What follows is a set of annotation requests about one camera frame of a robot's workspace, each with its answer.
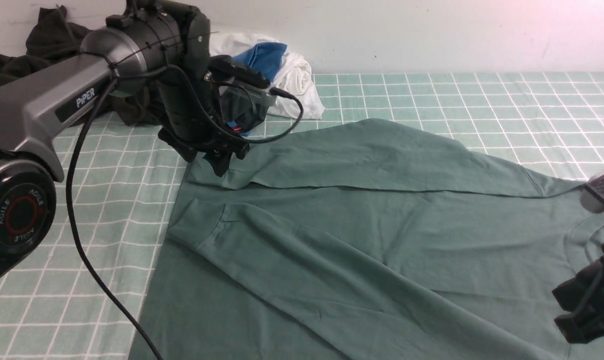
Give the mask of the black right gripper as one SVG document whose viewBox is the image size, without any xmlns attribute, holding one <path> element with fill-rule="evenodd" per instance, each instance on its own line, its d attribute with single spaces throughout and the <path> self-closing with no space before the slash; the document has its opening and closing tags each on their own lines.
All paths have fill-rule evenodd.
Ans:
<svg viewBox="0 0 604 360">
<path fill-rule="evenodd" d="M 555 318 L 569 344 L 588 344 L 604 337 L 604 243 L 603 255 L 552 290 L 565 312 Z"/>
</svg>

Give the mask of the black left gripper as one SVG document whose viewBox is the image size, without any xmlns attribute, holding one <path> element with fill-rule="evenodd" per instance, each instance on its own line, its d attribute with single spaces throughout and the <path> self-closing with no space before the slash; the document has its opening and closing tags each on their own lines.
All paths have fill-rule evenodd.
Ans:
<svg viewBox="0 0 604 360">
<path fill-rule="evenodd" d="M 229 170 L 232 155 L 245 158 L 250 144 L 222 123 L 219 95 L 212 84 L 188 75 L 162 75 L 156 86 L 165 110 L 159 137 L 183 160 L 190 163 L 204 153 L 203 159 L 221 178 Z"/>
</svg>

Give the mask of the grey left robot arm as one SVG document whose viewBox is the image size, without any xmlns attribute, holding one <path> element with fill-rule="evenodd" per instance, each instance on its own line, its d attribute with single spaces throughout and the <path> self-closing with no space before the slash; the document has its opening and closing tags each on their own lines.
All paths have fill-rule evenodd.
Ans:
<svg viewBox="0 0 604 360">
<path fill-rule="evenodd" d="M 129 0 L 90 32 L 80 52 L 0 87 L 0 278 L 42 243 L 64 180 L 53 141 L 108 96 L 155 84 L 165 112 L 160 138 L 190 160 L 202 152 L 223 174 L 248 142 L 222 121 L 209 72 L 209 19 L 167 0 Z"/>
</svg>

